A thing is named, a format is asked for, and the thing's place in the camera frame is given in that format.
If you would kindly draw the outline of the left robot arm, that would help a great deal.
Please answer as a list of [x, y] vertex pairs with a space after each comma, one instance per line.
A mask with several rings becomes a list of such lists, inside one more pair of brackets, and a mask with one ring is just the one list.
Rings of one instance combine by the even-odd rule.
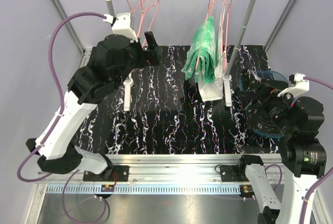
[[38, 138], [26, 141], [36, 147], [41, 171], [67, 174], [84, 170], [101, 181], [112, 177], [113, 164], [104, 154], [88, 152], [71, 142], [84, 119], [104, 98], [123, 84], [134, 69], [158, 66], [162, 49], [151, 31], [145, 32], [147, 49], [140, 41], [120, 34], [110, 34], [93, 49], [86, 66], [79, 68], [68, 83], [64, 104], [47, 129]]

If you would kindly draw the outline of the green tie-dye trousers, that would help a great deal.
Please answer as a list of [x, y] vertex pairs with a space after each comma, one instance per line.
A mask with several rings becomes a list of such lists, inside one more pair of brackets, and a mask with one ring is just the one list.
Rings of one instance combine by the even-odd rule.
[[196, 70], [196, 60], [199, 52], [203, 28], [204, 21], [193, 35], [191, 46], [187, 52], [186, 62], [182, 68], [182, 72], [185, 74], [186, 80], [192, 78], [197, 83], [200, 79], [202, 79], [203, 82], [212, 83], [214, 80], [214, 70], [217, 65], [217, 59], [215, 57], [215, 22], [212, 16], [208, 18], [207, 28], [204, 34], [204, 40], [200, 54], [200, 61], [198, 69]]

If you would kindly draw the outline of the aluminium corner post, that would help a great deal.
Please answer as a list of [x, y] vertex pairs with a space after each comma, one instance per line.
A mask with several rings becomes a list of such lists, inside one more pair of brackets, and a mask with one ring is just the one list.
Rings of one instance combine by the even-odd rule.
[[270, 49], [270, 47], [272, 46], [274, 40], [276, 39], [276, 37], [278, 36], [278, 33], [280, 32], [280, 30], [282, 29], [284, 23], [286, 22], [289, 14], [291, 13], [294, 5], [296, 4], [298, 0], [288, 0], [284, 10], [282, 11], [275, 27], [273, 28], [273, 31], [271, 32], [265, 46], [264, 46], [264, 50], [266, 52], [268, 52], [268, 50]]
[[[50, 0], [50, 2], [52, 3], [55, 11], [57, 12], [57, 14], [61, 20], [65, 19], [68, 16], [66, 14], [60, 0]], [[67, 29], [67, 32], [69, 33], [71, 39], [73, 40], [76, 48], [78, 49], [80, 55], [83, 56], [85, 53], [85, 47], [83, 46], [76, 31], [74, 30], [73, 25], [70, 22], [66, 24], [66, 29]]]

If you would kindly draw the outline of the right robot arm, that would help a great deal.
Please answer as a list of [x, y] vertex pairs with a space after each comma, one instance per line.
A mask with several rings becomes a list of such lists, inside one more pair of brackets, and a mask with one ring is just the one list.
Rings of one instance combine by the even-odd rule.
[[326, 179], [327, 155], [317, 135], [325, 118], [323, 105], [303, 93], [308, 83], [250, 82], [240, 91], [247, 125], [262, 136], [277, 136], [284, 166], [283, 198], [278, 200], [263, 161], [243, 155], [237, 177], [249, 180], [258, 201], [258, 223], [309, 223], [317, 187]]

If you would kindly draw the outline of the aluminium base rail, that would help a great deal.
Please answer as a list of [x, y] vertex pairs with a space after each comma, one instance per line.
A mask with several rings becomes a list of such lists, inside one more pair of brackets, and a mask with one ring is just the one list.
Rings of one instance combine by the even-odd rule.
[[[255, 154], [261, 157], [264, 166], [277, 164], [284, 172], [280, 154]], [[221, 176], [219, 164], [236, 165], [241, 154], [180, 154], [180, 155], [108, 155], [114, 165], [129, 166], [127, 181], [119, 178], [123, 173], [117, 173], [117, 184], [173, 184], [173, 185], [219, 185]], [[64, 184], [72, 173], [66, 175], [51, 175], [37, 183]], [[278, 183], [280, 170], [277, 166], [270, 167], [266, 175], [270, 183]]]

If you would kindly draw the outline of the right aluminium corner post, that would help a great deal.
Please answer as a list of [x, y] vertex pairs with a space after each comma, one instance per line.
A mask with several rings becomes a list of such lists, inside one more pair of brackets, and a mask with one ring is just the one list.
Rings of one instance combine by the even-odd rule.
[[294, 5], [296, 4], [298, 0], [288, 0], [284, 10], [282, 11], [275, 27], [273, 28], [273, 31], [271, 32], [265, 46], [264, 46], [264, 50], [266, 52], [268, 52], [268, 50], [270, 49], [270, 47], [272, 46], [274, 40], [276, 39], [276, 37], [278, 36], [278, 33], [280, 32], [280, 30], [282, 29], [284, 23], [286, 22], [289, 14], [291, 13]]

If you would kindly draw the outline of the left aluminium corner post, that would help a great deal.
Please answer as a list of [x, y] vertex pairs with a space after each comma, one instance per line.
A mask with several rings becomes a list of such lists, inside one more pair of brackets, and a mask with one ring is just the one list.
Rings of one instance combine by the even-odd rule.
[[[50, 0], [50, 2], [52, 3], [55, 11], [57, 12], [57, 14], [61, 20], [65, 19], [68, 16], [66, 14], [60, 0]], [[71, 39], [73, 40], [76, 48], [78, 49], [80, 55], [83, 56], [85, 53], [85, 47], [83, 46], [76, 31], [74, 30], [73, 25], [70, 22], [66, 24], [66, 29], [67, 29], [67, 32], [69, 33]]]

